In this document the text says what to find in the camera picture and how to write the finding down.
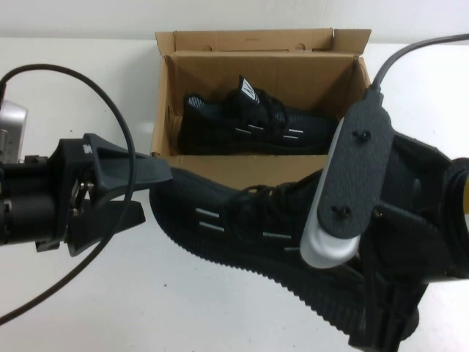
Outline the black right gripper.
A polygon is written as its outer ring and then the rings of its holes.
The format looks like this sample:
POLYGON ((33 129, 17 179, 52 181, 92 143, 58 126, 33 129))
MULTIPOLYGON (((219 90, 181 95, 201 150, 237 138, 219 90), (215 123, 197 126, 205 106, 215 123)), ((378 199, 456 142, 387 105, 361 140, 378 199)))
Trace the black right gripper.
POLYGON ((400 133, 378 145, 385 164, 367 231, 365 278, 420 285, 464 276, 464 160, 400 133))

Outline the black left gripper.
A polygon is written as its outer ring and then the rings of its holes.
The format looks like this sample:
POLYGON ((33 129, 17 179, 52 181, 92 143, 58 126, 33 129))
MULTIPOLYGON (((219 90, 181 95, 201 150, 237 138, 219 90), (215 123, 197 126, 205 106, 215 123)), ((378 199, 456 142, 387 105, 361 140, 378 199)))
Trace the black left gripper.
POLYGON ((112 144, 93 133, 61 139, 47 162, 46 249, 66 243, 71 257, 113 234, 143 224, 140 202, 131 201, 121 218, 123 201, 110 201, 93 210, 92 192, 134 191, 172 179, 168 163, 112 144))

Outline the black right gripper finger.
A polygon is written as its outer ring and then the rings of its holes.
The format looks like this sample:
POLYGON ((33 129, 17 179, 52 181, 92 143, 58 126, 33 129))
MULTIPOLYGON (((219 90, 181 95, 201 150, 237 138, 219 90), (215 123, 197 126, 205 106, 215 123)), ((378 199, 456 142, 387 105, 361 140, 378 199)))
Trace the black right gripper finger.
POLYGON ((365 280, 365 309, 349 345, 360 351, 397 351, 419 323, 420 284, 370 274, 365 280))

